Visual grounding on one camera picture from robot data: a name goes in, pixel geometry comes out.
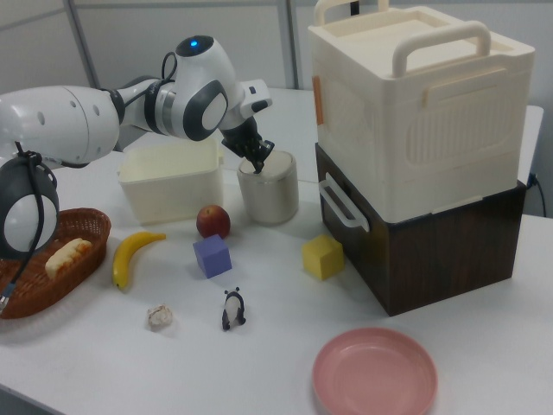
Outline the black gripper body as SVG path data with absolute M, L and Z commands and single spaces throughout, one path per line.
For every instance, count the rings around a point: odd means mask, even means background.
M 222 144 L 237 156 L 259 156 L 261 136 L 254 118 L 231 129 L 221 131 Z

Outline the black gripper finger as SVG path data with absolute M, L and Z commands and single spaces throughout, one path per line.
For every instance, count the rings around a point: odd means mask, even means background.
M 257 140 L 251 149 L 250 162 L 254 168 L 262 168 L 264 162 L 274 149 L 274 144 L 268 140 Z
M 259 174 L 264 167 L 265 153 L 260 148 L 248 148 L 245 160 L 240 164 L 240 170 L 246 174 Z

